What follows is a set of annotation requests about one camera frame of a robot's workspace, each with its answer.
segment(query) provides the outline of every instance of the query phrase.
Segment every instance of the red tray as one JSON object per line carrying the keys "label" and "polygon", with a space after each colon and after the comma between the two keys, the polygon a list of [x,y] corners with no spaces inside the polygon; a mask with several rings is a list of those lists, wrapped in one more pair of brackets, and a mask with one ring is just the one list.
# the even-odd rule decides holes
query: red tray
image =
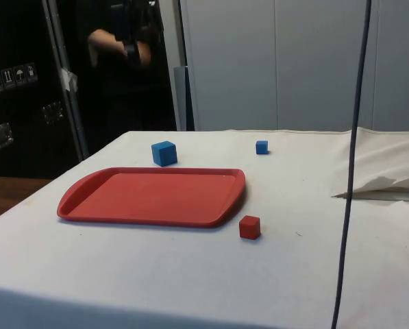
{"label": "red tray", "polygon": [[239,169],[109,168],[76,182],[61,199],[69,221],[210,228],[245,187]]}

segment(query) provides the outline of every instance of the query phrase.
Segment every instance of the white fabric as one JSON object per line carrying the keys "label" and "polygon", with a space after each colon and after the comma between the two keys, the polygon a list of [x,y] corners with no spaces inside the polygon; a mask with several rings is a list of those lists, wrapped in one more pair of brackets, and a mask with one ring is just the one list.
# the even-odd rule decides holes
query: white fabric
{"label": "white fabric", "polygon": [[[75,181],[107,167],[153,166],[151,144],[165,140],[177,145],[179,167],[245,172],[245,205],[224,226],[57,218]],[[257,140],[269,141],[268,156],[256,155]],[[123,135],[0,217],[0,328],[329,328],[345,205],[330,188],[346,141],[291,132]],[[244,215],[260,217],[257,241],[239,238]],[[354,202],[339,325],[409,328],[406,202]]]}
{"label": "white fabric", "polygon": [[[347,192],[349,140],[338,149],[333,195]],[[356,143],[354,192],[387,188],[409,189],[409,133],[381,133],[359,128]]]}

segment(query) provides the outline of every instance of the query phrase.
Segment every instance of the blue cube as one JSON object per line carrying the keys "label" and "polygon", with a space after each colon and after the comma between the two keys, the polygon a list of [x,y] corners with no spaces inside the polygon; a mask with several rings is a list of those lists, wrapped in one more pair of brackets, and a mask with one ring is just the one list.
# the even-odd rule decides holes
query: blue cube
{"label": "blue cube", "polygon": [[169,166],[177,163],[177,148],[171,142],[161,142],[151,146],[154,162],[161,166]]}
{"label": "blue cube", "polygon": [[268,141],[256,142],[256,154],[268,154]]}

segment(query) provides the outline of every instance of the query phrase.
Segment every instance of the wooden surface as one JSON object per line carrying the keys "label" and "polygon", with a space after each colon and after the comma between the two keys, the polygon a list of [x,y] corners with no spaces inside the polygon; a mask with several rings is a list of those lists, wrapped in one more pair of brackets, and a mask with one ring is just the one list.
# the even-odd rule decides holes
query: wooden surface
{"label": "wooden surface", "polygon": [[0,177],[0,215],[49,182],[50,180]]}

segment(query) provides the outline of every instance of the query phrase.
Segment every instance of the cube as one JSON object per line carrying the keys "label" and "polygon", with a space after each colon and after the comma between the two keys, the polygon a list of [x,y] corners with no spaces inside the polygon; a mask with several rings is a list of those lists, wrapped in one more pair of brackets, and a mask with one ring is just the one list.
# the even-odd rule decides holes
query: cube
{"label": "cube", "polygon": [[177,148],[171,142],[161,142],[151,146],[154,162],[161,166],[169,166],[177,163]]}
{"label": "cube", "polygon": [[241,238],[256,240],[260,236],[259,217],[245,216],[239,222],[239,235]]}
{"label": "cube", "polygon": [[256,142],[256,154],[268,154],[268,141]]}

